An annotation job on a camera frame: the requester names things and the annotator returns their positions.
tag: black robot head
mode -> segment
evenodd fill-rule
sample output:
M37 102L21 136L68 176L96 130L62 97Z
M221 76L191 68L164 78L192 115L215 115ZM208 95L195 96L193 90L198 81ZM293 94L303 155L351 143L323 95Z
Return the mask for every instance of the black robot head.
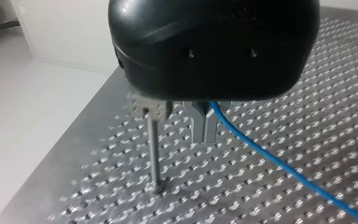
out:
M261 100L298 81L319 29L318 0L111 0L120 66L164 100Z

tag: metal rod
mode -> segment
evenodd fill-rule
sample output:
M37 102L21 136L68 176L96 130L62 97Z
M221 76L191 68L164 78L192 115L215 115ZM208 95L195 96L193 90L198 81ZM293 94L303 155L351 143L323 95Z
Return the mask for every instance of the metal rod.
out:
M159 163L158 163L158 122L152 116L147 116L147 133L149 135L151 175L154 184L154 191L162 191Z

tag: metal table surface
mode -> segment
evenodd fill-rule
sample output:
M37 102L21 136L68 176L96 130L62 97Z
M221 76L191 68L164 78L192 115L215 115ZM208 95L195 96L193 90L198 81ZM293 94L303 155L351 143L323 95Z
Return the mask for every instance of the metal table surface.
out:
M118 69L0 215L1 223L352 223L219 125L191 144L176 104L161 125L162 195L151 192L145 121ZM358 12L323 9L302 78L287 94L235 103L243 132L358 209Z

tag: floor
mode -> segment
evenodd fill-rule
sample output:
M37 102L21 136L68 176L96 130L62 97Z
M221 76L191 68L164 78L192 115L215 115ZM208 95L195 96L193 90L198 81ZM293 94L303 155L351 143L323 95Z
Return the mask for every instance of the floor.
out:
M107 80L32 58L23 36L0 38L0 211Z

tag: blue cable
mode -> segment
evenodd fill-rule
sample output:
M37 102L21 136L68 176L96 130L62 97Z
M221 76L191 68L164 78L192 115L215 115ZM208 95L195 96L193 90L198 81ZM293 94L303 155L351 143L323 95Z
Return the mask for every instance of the blue cable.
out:
M264 148L262 148L260 145L258 145L256 142L254 142L252 139L245 136L242 132L240 132L237 128L234 127L234 125L228 121L228 119L223 115L222 111L219 108L219 105L215 101L211 101L211 107L214 110L214 113L216 116L222 121L222 123L229 128L233 133L235 133L243 142L247 143L249 146L254 148L258 153L260 153L265 158L269 159L270 161L274 162L278 166L282 167L284 171L287 173L293 175L299 182L301 182L303 185L307 186L308 188L312 189L313 191L319 193L322 195L326 200L333 202L337 207L341 208L348 214L350 214L353 217L356 217L358 219L358 211L350 208L346 203L336 199L333 195L331 195L329 192L325 191L324 189L321 189L318 185L315 183L309 181L305 176L298 173L293 167L288 165L287 163L281 161L268 151L266 151Z

